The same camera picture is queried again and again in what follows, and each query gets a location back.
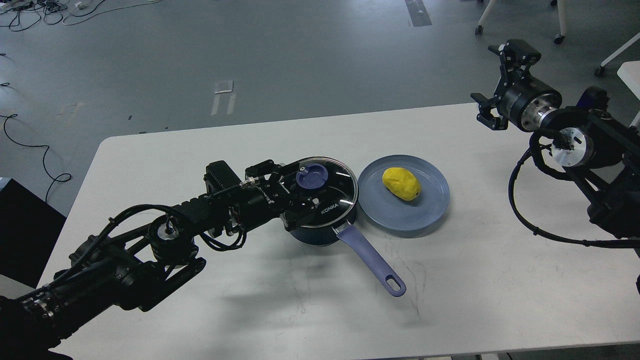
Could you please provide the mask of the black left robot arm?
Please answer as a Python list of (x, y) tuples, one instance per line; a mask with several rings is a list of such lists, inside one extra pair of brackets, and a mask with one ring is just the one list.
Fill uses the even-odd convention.
[(215, 161), (205, 169), (205, 194), (174, 206), (126, 208), (90, 235), (53, 281), (15, 299), (1, 297), (1, 358), (64, 360), (52, 348), (111, 306), (153, 309), (206, 266), (195, 237), (227, 252), (272, 219), (281, 218), (288, 231), (310, 223), (317, 208), (311, 196), (290, 194), (283, 185), (308, 168), (267, 160), (241, 180), (225, 161)]

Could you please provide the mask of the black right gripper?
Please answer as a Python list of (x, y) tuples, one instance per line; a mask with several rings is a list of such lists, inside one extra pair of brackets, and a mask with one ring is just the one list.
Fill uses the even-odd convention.
[(563, 101), (557, 89), (528, 73), (541, 60), (541, 52), (523, 39), (508, 39), (487, 50), (499, 57), (501, 75), (510, 76), (499, 80), (491, 98), (470, 94), (477, 103), (477, 120), (494, 132), (507, 130), (508, 123), (527, 133), (540, 129), (544, 118)]

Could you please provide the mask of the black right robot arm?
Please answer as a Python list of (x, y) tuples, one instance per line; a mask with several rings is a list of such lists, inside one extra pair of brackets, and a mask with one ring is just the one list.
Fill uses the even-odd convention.
[[(472, 93), (477, 120), (495, 132), (514, 125), (529, 133), (528, 146), (509, 176), (507, 196), (518, 221), (535, 236), (602, 249), (639, 251), (639, 130), (608, 112), (605, 89), (591, 86), (576, 105), (562, 107), (562, 94), (531, 75), (541, 53), (523, 39), (487, 48), (499, 58), (500, 79), (492, 96)], [(590, 223), (612, 240), (572, 239), (532, 224), (515, 202), (515, 183), (526, 161), (540, 172), (574, 183), (589, 201)]]

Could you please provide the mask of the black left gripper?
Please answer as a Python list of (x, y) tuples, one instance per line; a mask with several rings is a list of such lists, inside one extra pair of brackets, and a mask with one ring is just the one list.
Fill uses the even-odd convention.
[(258, 228), (280, 218), (284, 228), (300, 228), (314, 218), (318, 206), (304, 194), (291, 193), (285, 180), (293, 180), (302, 168), (300, 161), (276, 164), (268, 159), (245, 169), (240, 184), (246, 198), (238, 205), (238, 219), (243, 228)]

